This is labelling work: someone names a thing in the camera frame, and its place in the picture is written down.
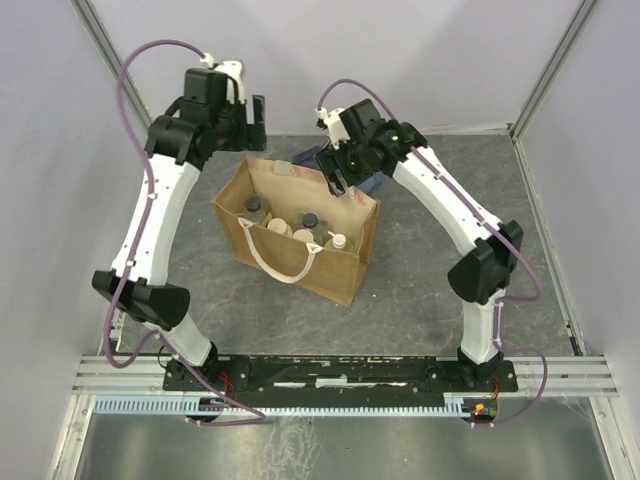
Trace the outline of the small green pump bottle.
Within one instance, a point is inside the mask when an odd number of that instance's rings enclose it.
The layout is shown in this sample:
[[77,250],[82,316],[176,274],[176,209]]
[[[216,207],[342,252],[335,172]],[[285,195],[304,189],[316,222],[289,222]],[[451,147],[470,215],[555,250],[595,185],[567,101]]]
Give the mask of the small green pump bottle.
[[328,232],[328,240],[324,245],[326,250],[354,253],[355,244],[346,235],[342,233]]

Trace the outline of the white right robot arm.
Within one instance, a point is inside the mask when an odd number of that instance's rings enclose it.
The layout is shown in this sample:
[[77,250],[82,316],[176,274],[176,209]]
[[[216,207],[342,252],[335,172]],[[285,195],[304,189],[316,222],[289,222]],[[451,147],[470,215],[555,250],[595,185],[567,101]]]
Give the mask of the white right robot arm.
[[316,159],[333,195],[382,173],[416,197],[453,241],[461,257],[447,279],[462,301],[463,319],[453,377],[468,390],[483,389],[504,358],[496,346],[493,314],[517,264],[521,226],[486,212],[415,127],[383,118],[371,100],[347,109],[319,107],[316,118],[329,137]]

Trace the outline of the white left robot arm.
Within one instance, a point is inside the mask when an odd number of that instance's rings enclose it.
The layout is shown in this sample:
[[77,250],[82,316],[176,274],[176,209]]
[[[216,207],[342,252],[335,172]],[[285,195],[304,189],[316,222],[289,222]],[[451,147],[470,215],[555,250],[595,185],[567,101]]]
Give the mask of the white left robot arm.
[[109,302],[105,324],[121,311],[160,336],[188,363],[185,376],[199,390],[219,382],[217,349],[189,314],[189,290],[169,283],[168,264],[184,206],[212,154],[266,148],[264,98],[246,96],[243,77],[238,60],[186,71],[182,95],[148,129],[123,245],[111,267],[92,278]]

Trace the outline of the clear bottle black cap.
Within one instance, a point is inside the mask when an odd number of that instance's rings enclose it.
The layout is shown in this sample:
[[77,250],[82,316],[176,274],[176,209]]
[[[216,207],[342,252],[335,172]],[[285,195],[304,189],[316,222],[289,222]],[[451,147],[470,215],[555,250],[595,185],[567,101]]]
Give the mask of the clear bottle black cap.
[[270,201],[259,195],[248,197],[244,202],[242,217],[255,224],[266,226],[273,218]]
[[315,237],[322,238],[323,242],[325,242],[329,230],[329,223],[315,213],[303,212],[299,214],[296,220],[296,229],[309,230]]

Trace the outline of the brown canvas tote bag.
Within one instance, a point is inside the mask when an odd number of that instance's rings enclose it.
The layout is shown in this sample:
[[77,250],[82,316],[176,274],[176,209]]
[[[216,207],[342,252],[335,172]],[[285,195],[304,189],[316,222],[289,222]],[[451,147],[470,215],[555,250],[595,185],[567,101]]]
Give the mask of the brown canvas tote bag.
[[[329,230],[354,244],[353,252],[326,250],[251,225],[240,217],[245,201],[258,195],[275,218],[292,226],[300,214],[314,213]],[[349,306],[371,260],[380,202],[353,187],[333,196],[323,174],[280,160],[247,157],[212,205],[234,259],[285,284],[293,284]]]

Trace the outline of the cream jar with lid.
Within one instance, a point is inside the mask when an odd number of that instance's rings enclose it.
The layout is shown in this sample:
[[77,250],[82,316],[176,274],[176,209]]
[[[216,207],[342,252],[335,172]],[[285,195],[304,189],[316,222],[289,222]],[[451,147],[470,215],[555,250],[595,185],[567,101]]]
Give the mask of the cream jar with lid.
[[292,227],[282,218],[273,218],[267,225],[267,228],[275,233],[291,237],[293,234]]

